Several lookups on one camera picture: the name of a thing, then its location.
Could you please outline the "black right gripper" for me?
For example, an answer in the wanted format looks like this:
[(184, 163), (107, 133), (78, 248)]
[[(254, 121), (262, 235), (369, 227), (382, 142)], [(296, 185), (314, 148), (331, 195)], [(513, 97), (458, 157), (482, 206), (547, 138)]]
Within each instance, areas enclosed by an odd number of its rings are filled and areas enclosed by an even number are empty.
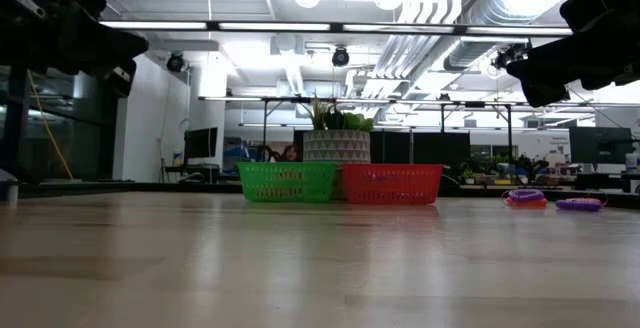
[(520, 81), (531, 107), (563, 100), (565, 85), (579, 80), (582, 88), (597, 90), (608, 84), (629, 84), (639, 80), (639, 28), (600, 31), (604, 73), (597, 68), (584, 42), (566, 37), (530, 49), (527, 58), (506, 65), (509, 75)]

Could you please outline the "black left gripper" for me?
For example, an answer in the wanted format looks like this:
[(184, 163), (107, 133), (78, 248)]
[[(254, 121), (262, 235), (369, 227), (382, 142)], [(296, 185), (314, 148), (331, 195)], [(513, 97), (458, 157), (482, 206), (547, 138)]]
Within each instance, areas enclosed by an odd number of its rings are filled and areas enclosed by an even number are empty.
[(130, 95), (141, 35), (99, 22), (106, 0), (1, 0), (1, 63), (36, 72), (53, 68), (101, 79)]

